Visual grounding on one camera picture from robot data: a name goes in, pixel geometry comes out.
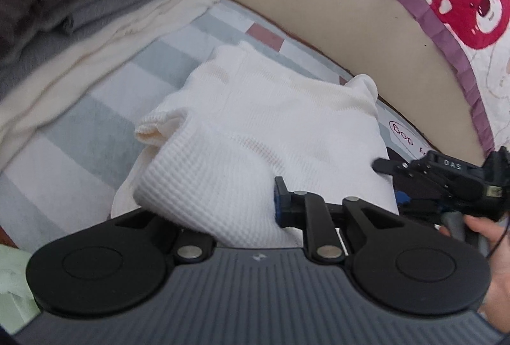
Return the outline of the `operator right hand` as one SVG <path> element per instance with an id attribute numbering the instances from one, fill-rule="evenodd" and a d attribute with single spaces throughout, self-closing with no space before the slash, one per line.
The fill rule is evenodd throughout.
<path id="1" fill-rule="evenodd" d="M 491 284 L 479 308 L 488 322 L 499 331 L 509 332 L 509 231 L 497 222 L 485 217 L 464 216 L 465 224 L 489 241 L 493 253 L 488 260 L 491 268 Z"/>

